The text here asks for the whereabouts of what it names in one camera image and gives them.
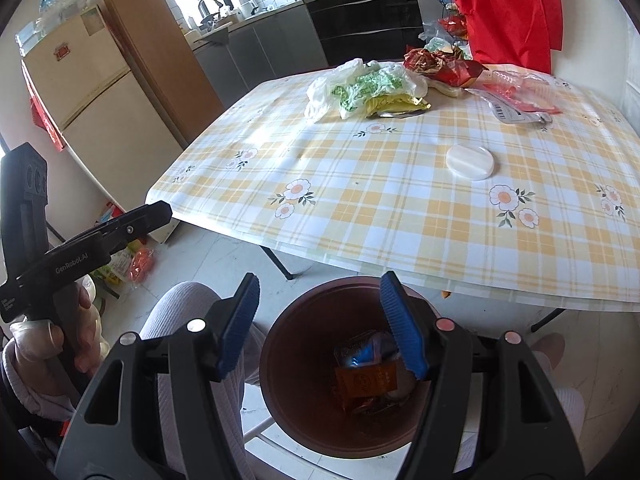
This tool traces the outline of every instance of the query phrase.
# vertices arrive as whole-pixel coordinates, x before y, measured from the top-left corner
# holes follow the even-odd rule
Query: marble tile floor
[[[204,283],[221,297],[236,290],[246,272],[260,278],[260,307],[255,322],[264,330],[291,301],[304,292],[337,278],[353,276],[350,270],[318,264],[278,253],[290,272],[304,272],[287,282],[260,247],[182,223],[167,243],[156,251],[156,266],[143,285],[131,288],[117,301],[109,300],[102,318],[105,338],[114,342],[128,330],[139,331],[156,301],[172,286],[184,281]],[[486,336],[505,330],[528,333],[532,322],[550,309],[452,294],[444,300],[439,290],[414,287],[443,316]],[[640,328],[634,314],[567,311],[535,335],[560,332],[566,351],[554,379],[562,386],[577,388],[586,406],[578,441],[587,471],[609,450],[626,426],[640,400]],[[474,381],[476,388],[479,382]],[[260,389],[247,386],[241,417],[246,431],[267,418]],[[463,439],[478,429],[478,409],[470,406]],[[341,460],[321,456],[291,440],[278,426],[265,435],[281,446],[327,469],[354,480],[392,479],[404,460],[406,447],[366,460]],[[247,449],[275,468],[299,480],[324,480],[327,475],[296,462],[258,439]]]

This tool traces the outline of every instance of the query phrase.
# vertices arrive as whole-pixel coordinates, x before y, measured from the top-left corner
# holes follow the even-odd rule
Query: sticker on refrigerator
[[[53,54],[54,54],[54,56],[56,56],[56,61],[60,61],[69,52],[71,52],[71,51],[69,50],[68,44],[63,43],[62,45],[56,47],[56,49],[53,51]]]
[[[96,7],[89,9],[82,15],[82,22],[84,23],[84,28],[89,36],[92,36],[96,32],[104,29],[104,23],[102,22],[102,18]]]

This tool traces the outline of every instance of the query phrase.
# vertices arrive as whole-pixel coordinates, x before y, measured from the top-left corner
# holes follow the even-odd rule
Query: black oven
[[[399,60],[423,46],[417,0],[313,0],[307,4],[330,66],[361,57]]]

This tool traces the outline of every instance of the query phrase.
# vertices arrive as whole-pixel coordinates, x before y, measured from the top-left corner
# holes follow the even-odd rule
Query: brown bucket
[[[428,383],[402,406],[347,415],[332,394],[335,346],[367,330],[387,330],[380,279],[342,278],[316,286],[280,314],[260,359],[260,386],[276,423],[295,441],[336,458],[370,458],[411,442]],[[425,308],[433,308],[405,287]]]

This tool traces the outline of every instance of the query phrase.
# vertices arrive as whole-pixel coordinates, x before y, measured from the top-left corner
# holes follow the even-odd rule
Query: freezer door
[[[182,153],[131,73],[89,104],[62,136],[124,211],[143,205],[146,192]]]
[[[59,130],[129,71],[97,7],[47,34],[24,63]]]

